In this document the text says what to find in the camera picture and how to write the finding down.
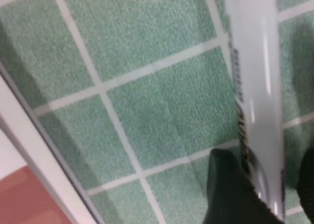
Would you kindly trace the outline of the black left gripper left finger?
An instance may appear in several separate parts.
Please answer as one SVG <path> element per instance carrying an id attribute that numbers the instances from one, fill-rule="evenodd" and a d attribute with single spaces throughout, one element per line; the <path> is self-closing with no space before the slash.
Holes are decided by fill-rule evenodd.
<path id="1" fill-rule="evenodd" d="M 207 224 L 283 223 L 258 198 L 235 155 L 225 149 L 209 154 L 207 198 Z"/>

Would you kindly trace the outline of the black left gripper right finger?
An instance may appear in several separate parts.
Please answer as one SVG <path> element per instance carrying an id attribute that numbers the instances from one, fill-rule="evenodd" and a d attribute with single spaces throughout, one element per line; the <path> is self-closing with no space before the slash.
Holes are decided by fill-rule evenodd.
<path id="1" fill-rule="evenodd" d="M 314 221 L 314 149 L 304 154 L 299 170 L 297 193 L 300 205 L 310 222 Z"/>

